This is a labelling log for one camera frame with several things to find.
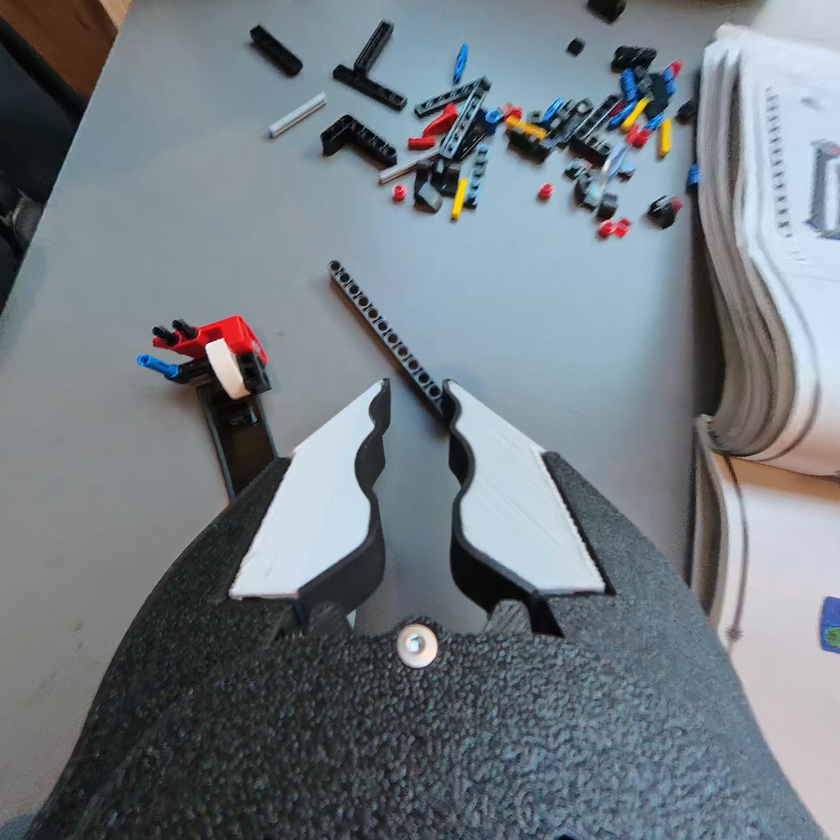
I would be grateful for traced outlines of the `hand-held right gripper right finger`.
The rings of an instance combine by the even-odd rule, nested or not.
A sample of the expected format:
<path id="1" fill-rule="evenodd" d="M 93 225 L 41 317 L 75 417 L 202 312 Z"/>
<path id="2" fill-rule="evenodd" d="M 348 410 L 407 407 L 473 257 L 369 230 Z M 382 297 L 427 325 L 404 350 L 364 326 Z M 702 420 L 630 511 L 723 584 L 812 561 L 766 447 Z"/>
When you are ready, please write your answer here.
<path id="1" fill-rule="evenodd" d="M 458 482 L 450 570 L 491 613 L 517 601 L 531 614 L 556 597 L 608 594 L 608 579 L 550 467 L 554 453 L 454 380 L 441 396 L 448 468 Z"/>

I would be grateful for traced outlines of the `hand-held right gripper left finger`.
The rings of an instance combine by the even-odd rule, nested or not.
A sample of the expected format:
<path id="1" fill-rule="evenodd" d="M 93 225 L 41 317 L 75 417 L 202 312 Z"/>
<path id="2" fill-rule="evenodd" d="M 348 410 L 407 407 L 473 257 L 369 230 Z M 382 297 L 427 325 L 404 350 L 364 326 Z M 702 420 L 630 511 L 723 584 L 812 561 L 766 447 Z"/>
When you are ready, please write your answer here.
<path id="1" fill-rule="evenodd" d="M 292 451 L 230 599 L 355 611 L 371 597 L 385 568 L 374 484 L 390 422 L 391 384 L 381 379 Z"/>

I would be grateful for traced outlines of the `black panel toy brick assembly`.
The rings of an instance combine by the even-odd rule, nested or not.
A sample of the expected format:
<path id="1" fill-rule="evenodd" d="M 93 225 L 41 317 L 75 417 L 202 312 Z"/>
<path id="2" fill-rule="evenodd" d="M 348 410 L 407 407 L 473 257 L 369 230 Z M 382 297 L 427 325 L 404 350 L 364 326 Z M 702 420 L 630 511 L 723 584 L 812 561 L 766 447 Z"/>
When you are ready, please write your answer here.
<path id="1" fill-rule="evenodd" d="M 155 349 L 182 360 L 142 353 L 138 366 L 194 390 L 233 501 L 277 458 L 261 403 L 271 389 L 266 351 L 239 315 L 199 326 L 174 319 L 169 328 L 153 327 L 152 335 Z"/>

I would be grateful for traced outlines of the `long dark toy beam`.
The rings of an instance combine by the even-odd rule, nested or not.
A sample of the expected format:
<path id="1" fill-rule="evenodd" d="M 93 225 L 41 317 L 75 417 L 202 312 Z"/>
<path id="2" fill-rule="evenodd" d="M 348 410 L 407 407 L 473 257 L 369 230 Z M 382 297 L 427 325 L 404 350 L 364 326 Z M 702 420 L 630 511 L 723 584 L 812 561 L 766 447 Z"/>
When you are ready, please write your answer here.
<path id="1" fill-rule="evenodd" d="M 365 329 L 374 337 L 374 342 L 385 352 L 406 381 L 411 382 L 415 393 L 421 396 L 428 410 L 443 422 L 445 412 L 441 384 L 405 343 L 391 320 L 382 313 L 341 261 L 332 259 L 329 262 L 329 278 L 355 317 L 365 324 Z"/>

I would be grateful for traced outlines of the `grey desk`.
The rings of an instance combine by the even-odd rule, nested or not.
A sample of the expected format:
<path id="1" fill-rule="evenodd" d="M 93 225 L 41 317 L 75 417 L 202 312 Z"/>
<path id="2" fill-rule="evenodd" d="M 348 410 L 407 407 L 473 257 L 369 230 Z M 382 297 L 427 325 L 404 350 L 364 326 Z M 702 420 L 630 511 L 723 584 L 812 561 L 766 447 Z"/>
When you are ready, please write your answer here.
<path id="1" fill-rule="evenodd" d="M 697 248 L 690 213 L 663 234 L 643 214 L 682 192 L 690 131 L 665 161 L 639 155 L 619 209 L 635 229 L 606 243 L 560 154 L 533 166 L 498 133 L 478 207 L 454 222 L 449 203 L 395 203 L 353 150 L 323 156 L 320 133 L 349 113 L 404 160 L 414 104 L 448 87 L 462 44 L 491 108 L 600 100 L 624 44 L 684 60 L 685 90 L 719 24 L 754 7 L 628 2 L 610 25 L 585 2 L 133 4 L 2 316 L 2 838 L 26 834 L 130 621 L 228 503 L 194 393 L 136 363 L 155 326 L 245 317 L 280 455 L 391 377 L 385 578 L 361 630 L 425 614 L 464 632 L 481 614 L 449 575 L 447 437 L 333 290 L 332 259 L 435 379 L 560 452 L 686 567 Z M 400 112 L 333 78 L 383 19 L 368 76 L 406 97 Z M 298 76 L 253 49 L 256 25 Z M 266 137 L 321 91 L 323 109 Z"/>

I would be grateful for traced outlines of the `open building instruction booklet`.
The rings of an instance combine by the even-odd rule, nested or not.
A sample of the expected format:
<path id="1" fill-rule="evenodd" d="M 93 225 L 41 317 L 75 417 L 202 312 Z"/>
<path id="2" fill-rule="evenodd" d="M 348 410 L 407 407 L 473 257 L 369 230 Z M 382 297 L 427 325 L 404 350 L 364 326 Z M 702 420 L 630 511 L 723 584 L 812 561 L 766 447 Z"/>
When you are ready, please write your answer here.
<path id="1" fill-rule="evenodd" d="M 723 25 L 697 205 L 724 365 L 696 420 L 691 589 L 765 741 L 838 838 L 838 54 Z"/>

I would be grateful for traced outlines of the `black L-shaped toy beam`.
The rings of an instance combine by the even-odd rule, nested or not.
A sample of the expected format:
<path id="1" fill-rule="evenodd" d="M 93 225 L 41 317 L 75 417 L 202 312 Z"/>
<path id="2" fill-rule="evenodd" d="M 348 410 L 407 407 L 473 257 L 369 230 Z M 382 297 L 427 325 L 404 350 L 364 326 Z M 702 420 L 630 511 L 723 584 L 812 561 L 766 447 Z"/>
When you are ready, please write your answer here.
<path id="1" fill-rule="evenodd" d="M 320 134 L 322 154 L 332 156 L 351 147 L 367 155 L 380 167 L 396 165 L 396 148 L 351 114 L 344 114 Z"/>

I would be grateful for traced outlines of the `pile of loose toy bricks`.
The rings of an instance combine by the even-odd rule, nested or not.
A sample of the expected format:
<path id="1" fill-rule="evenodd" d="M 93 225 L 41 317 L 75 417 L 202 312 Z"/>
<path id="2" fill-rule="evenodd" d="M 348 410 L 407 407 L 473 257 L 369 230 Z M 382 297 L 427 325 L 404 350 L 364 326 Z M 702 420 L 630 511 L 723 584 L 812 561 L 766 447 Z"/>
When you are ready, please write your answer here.
<path id="1" fill-rule="evenodd" d="M 572 186 L 572 205 L 593 215 L 598 239 L 624 238 L 633 222 L 618 213 L 615 185 L 635 173 L 635 150 L 655 140 L 656 157 L 662 161 L 673 148 L 675 126 L 693 122 L 699 107 L 696 79 L 691 98 L 669 113 L 684 64 L 675 60 L 656 71 L 651 69 L 656 58 L 654 48 L 620 45 L 610 65 L 615 91 L 595 101 L 557 98 L 542 111 L 525 112 L 510 101 L 485 108 L 490 91 L 486 77 L 453 87 L 416 106 L 417 117 L 434 116 L 420 136 L 408 139 L 407 148 L 416 155 L 386 167 L 378 182 L 394 183 L 392 200 L 401 203 L 408 190 L 400 179 L 412 175 L 415 204 L 434 213 L 443 197 L 450 197 L 455 221 L 465 209 L 477 208 L 490 140 L 502 133 L 510 151 L 535 165 L 567 153 L 563 176 Z"/>

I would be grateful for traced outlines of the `light grey toy axle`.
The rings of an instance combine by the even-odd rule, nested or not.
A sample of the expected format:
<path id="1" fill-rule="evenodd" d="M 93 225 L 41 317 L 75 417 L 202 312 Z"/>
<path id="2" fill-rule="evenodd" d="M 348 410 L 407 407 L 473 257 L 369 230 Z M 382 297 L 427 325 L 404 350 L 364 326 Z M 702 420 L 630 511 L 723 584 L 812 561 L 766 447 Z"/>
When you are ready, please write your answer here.
<path id="1" fill-rule="evenodd" d="M 313 98 L 302 103 L 288 114 L 281 117 L 279 120 L 273 122 L 266 131 L 266 137 L 270 140 L 277 139 L 283 133 L 294 128 L 302 121 L 309 119 L 319 110 L 323 109 L 327 104 L 327 96 L 324 91 L 321 91 Z"/>

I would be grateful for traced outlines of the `black thin toy plate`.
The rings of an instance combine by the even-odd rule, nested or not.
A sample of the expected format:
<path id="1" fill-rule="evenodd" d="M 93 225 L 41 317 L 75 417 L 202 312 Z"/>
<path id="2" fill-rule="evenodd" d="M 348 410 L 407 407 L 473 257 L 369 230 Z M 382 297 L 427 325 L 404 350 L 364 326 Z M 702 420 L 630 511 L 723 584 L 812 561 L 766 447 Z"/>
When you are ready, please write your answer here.
<path id="1" fill-rule="evenodd" d="M 354 89 L 368 99 L 395 112 L 404 110 L 407 105 L 407 99 L 402 93 L 370 79 L 366 73 L 353 67 L 338 64 L 332 71 L 332 77 L 346 87 Z"/>
<path id="2" fill-rule="evenodd" d="M 392 37 L 393 30 L 393 21 L 389 19 L 383 19 L 377 25 L 353 63 L 353 68 L 356 72 L 364 76 L 367 76 L 371 72 Z"/>

